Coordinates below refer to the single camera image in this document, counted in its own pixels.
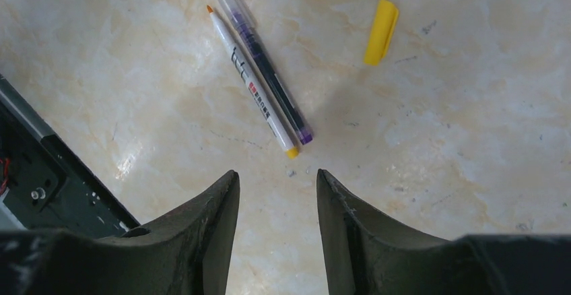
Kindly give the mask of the white yellow marker pen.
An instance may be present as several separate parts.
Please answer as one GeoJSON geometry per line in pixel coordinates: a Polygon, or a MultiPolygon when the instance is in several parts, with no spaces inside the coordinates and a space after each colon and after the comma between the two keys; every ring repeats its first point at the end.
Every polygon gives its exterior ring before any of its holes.
{"type": "Polygon", "coordinates": [[[253,71],[248,59],[244,56],[242,49],[231,35],[226,23],[221,19],[218,13],[210,6],[206,5],[213,29],[222,41],[222,44],[230,58],[231,63],[237,70],[238,75],[248,93],[252,96],[257,108],[261,111],[265,122],[271,129],[282,151],[290,159],[298,156],[299,151],[292,141],[289,133],[279,119],[272,103],[270,103],[265,90],[263,89],[257,75],[253,71]]]}

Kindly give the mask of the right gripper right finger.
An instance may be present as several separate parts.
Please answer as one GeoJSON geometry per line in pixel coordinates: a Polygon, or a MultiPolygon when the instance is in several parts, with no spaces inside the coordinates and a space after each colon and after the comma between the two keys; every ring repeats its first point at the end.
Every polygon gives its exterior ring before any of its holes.
{"type": "Polygon", "coordinates": [[[569,294],[567,234],[468,234],[407,226],[316,175],[330,294],[569,294]]]}

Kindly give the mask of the yellow pen cap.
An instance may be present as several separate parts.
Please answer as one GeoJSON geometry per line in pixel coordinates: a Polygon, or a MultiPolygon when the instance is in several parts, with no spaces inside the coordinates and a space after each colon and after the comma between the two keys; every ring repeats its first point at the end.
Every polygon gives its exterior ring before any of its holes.
{"type": "Polygon", "coordinates": [[[398,18],[399,10],[393,2],[378,2],[363,58],[365,64],[377,65],[386,56],[398,18]]]}

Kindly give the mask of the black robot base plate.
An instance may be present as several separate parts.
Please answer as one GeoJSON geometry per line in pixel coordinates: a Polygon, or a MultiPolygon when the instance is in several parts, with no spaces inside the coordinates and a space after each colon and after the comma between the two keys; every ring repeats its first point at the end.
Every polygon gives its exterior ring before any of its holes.
{"type": "Polygon", "coordinates": [[[1,78],[1,224],[122,236],[139,222],[1,78]]]}

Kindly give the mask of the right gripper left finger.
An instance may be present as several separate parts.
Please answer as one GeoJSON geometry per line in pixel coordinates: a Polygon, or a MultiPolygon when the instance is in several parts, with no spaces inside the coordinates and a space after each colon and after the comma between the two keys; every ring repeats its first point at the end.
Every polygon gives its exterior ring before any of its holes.
{"type": "Polygon", "coordinates": [[[65,229],[1,233],[2,294],[224,294],[238,218],[231,170],[122,236],[65,229]]]}

